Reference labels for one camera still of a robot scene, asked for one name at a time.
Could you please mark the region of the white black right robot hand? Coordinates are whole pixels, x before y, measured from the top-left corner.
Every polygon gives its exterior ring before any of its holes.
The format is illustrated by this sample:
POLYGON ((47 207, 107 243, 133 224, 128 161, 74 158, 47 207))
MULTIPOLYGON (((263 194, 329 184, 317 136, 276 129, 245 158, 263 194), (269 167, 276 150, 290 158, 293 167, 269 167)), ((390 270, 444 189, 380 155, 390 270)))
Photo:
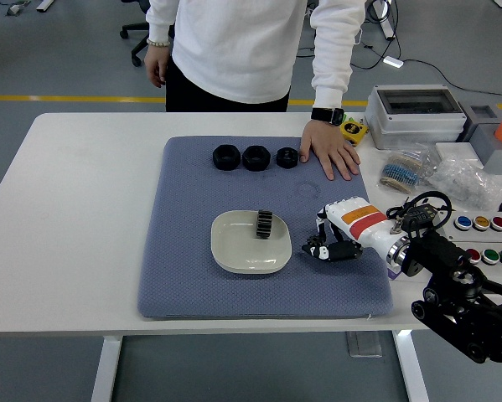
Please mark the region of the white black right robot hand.
POLYGON ((392 257, 394 247, 406 243, 406 234, 391 232, 393 223, 361 197, 327 204, 317 213, 318 235, 308 238, 302 250, 324 261, 351 260, 364 248, 375 250, 381 259, 392 257))

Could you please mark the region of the person's left hand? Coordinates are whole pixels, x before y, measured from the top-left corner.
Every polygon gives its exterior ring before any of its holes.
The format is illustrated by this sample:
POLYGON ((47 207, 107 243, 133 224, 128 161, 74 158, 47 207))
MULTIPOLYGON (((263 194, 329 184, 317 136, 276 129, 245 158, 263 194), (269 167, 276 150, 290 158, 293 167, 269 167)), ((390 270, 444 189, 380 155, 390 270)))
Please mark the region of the person's left hand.
POLYGON ((349 181, 359 174, 360 157, 353 146, 344 139, 340 129, 327 122, 310 120, 303 129, 299 160, 305 163, 310 152, 319 160, 325 177, 334 179, 334 173, 349 181))

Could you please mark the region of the person's right hand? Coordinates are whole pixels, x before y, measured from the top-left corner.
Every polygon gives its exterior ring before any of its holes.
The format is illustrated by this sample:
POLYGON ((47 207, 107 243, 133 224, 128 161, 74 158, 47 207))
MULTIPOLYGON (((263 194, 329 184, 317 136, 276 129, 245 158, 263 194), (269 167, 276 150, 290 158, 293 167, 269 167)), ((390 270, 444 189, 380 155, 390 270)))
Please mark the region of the person's right hand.
POLYGON ((157 88, 166 83, 166 70, 170 57, 169 47, 156 47, 149 45, 145 55, 144 64, 148 80, 157 88))

